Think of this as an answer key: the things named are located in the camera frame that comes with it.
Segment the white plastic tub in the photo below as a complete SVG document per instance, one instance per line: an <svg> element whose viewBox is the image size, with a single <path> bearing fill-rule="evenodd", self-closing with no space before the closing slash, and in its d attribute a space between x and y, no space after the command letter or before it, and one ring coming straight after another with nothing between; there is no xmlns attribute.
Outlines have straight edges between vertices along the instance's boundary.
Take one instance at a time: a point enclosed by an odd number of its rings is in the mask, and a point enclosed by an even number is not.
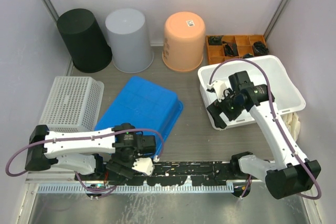
<svg viewBox="0 0 336 224"><path fill-rule="evenodd" d="M222 80L229 88L232 88L229 76L241 71L248 73L251 82L255 86L266 84L266 79L259 68L262 68L268 78L271 92L275 97L276 104L274 107L279 115L298 112L306 107L303 96L290 80L283 64L277 57L272 55L248 58L246 60L229 60L221 64L201 67L197 74L205 107L217 100L215 93L207 92L207 84L215 80Z"/></svg>

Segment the blue plastic tub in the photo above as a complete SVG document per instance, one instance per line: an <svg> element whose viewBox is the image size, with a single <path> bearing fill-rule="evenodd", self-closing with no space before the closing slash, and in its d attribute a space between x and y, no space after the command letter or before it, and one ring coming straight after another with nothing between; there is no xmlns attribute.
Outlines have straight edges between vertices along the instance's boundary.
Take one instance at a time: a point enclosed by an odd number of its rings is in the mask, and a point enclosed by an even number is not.
<svg viewBox="0 0 336 224"><path fill-rule="evenodd" d="M132 77L121 89L95 130L122 123L158 131L166 141L183 111L177 94L140 77Z"/></svg>

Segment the blue perforated basket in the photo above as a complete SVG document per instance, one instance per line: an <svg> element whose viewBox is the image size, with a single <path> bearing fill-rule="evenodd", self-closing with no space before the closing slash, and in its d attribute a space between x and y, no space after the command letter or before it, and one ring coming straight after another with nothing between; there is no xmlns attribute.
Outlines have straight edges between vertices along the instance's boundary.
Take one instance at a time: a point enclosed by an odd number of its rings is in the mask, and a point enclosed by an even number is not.
<svg viewBox="0 0 336 224"><path fill-rule="evenodd" d="M56 132L93 131L103 91L103 82L92 77L56 77L39 124Z"/></svg>

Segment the orange bucket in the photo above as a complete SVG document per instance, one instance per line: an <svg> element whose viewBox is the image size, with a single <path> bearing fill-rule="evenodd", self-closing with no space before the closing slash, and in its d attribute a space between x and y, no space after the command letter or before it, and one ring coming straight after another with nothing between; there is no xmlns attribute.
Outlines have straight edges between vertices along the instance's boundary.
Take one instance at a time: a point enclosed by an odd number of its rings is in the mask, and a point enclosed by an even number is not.
<svg viewBox="0 0 336 224"><path fill-rule="evenodd" d="M162 59L177 72L195 70L203 61L206 27L203 19L192 12L177 12L164 24Z"/></svg>

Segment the grey bucket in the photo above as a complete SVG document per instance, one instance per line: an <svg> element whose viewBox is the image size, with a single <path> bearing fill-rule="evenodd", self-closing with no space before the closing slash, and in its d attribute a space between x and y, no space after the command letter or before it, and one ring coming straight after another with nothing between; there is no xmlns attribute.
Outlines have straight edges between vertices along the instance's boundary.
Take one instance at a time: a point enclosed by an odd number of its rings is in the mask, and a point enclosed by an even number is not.
<svg viewBox="0 0 336 224"><path fill-rule="evenodd" d="M105 19L114 66L125 73L138 73L153 62L145 15L133 8L117 9Z"/></svg>

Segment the black bucket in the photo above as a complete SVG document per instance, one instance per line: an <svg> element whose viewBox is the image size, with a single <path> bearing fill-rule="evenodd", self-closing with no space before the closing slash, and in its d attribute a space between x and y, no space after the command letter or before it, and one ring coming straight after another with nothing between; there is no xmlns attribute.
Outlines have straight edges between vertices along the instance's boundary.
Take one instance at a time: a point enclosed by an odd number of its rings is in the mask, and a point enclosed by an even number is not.
<svg viewBox="0 0 336 224"><path fill-rule="evenodd" d="M94 73L109 65L111 49L90 10L76 8L63 13L57 28L79 71Z"/></svg>

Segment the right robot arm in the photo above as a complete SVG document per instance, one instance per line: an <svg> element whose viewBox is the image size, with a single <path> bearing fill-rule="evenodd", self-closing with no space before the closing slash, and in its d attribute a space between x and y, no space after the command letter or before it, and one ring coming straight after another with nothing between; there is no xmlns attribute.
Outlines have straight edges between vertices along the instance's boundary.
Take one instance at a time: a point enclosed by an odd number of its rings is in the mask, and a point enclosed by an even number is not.
<svg viewBox="0 0 336 224"><path fill-rule="evenodd" d="M226 123L220 117L224 113L233 121L247 111L260 127L274 157L274 164L257 158L250 152L232 156L230 172L241 179L252 175L265 182L268 191L276 199L294 194L299 196L313 186L317 189L315 199L321 197L317 177L321 166L311 161L296 145L275 108L275 98L269 81L254 85L246 71L229 76L230 87L224 81L210 80L207 91L216 94L216 100L207 107L217 126L224 129Z"/></svg>

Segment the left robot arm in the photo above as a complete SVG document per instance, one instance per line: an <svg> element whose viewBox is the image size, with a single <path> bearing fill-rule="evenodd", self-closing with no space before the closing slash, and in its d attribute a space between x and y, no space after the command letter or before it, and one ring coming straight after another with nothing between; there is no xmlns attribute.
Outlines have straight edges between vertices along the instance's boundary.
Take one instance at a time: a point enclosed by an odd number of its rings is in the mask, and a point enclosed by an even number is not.
<svg viewBox="0 0 336 224"><path fill-rule="evenodd" d="M25 170L59 167L93 180L101 179L105 172L127 179L136 173L150 176L161 155L156 146L160 137L156 130L135 128L129 123L77 133L55 132L38 125L29 139Z"/></svg>

